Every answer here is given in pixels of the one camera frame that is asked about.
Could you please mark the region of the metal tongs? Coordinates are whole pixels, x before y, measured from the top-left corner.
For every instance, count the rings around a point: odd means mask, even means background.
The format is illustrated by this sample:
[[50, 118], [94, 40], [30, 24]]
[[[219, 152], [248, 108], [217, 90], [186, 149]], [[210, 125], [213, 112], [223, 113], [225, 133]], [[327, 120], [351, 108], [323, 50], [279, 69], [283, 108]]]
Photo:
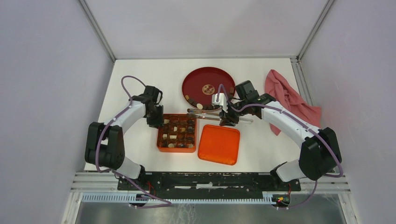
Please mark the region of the metal tongs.
[[187, 116], [190, 118], [220, 121], [220, 116], [218, 113], [205, 112], [199, 109], [187, 109]]

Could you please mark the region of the round red tray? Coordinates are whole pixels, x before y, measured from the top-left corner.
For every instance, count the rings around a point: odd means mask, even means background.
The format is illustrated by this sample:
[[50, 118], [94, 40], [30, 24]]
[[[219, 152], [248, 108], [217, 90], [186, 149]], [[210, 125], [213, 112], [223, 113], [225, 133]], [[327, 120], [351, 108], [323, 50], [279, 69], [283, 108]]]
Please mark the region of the round red tray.
[[190, 72], [183, 81], [182, 94], [188, 95], [187, 101], [192, 107], [203, 105], [203, 110], [215, 111], [218, 106], [212, 105], [212, 95], [216, 94], [220, 84], [223, 84], [228, 97], [235, 95], [235, 82], [224, 70], [215, 67], [202, 67]]

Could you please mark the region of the orange chocolate box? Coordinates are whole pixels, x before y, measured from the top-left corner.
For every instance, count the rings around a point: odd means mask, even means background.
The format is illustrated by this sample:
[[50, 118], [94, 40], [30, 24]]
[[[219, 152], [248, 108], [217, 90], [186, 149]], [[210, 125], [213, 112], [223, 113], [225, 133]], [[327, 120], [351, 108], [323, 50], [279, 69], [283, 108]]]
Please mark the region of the orange chocolate box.
[[[158, 129], [156, 146], [163, 153], [194, 153], [197, 146], [197, 119], [190, 118], [187, 114], [164, 114], [164, 119], [169, 119], [168, 124], [164, 124]], [[181, 127], [186, 127], [186, 132], [180, 132]], [[168, 134], [167, 139], [163, 139], [163, 134]], [[170, 135], [177, 135], [177, 139], [171, 140]]]

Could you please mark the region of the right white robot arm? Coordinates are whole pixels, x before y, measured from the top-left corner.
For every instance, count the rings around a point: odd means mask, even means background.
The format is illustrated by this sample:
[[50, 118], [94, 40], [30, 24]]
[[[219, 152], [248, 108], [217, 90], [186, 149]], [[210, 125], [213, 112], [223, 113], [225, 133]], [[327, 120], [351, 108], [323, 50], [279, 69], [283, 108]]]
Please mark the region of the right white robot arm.
[[249, 80], [235, 86], [235, 90], [239, 99], [234, 103], [228, 98], [222, 84], [217, 93], [212, 95], [212, 105], [221, 108], [221, 126], [236, 126], [241, 117], [250, 114], [274, 125], [300, 148], [298, 159], [280, 164], [272, 170], [269, 183], [273, 189], [282, 190], [294, 179], [317, 181], [323, 176], [343, 176], [337, 136], [331, 128], [321, 129], [303, 121], [273, 96], [267, 93], [259, 95]]

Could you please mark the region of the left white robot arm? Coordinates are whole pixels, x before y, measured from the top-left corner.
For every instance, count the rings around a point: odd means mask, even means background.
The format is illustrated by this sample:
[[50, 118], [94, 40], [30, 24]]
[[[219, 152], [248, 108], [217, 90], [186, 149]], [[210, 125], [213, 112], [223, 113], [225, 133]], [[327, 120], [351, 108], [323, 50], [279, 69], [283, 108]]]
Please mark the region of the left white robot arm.
[[147, 184], [144, 166], [126, 157], [124, 134], [140, 119], [146, 119], [151, 128], [164, 125], [163, 97], [161, 90], [146, 86], [142, 94], [132, 96], [128, 104], [118, 114], [106, 122], [92, 122], [88, 127], [85, 146], [85, 162], [95, 165], [97, 171], [105, 167], [119, 176], [129, 178], [129, 184], [135, 190], [143, 189]]

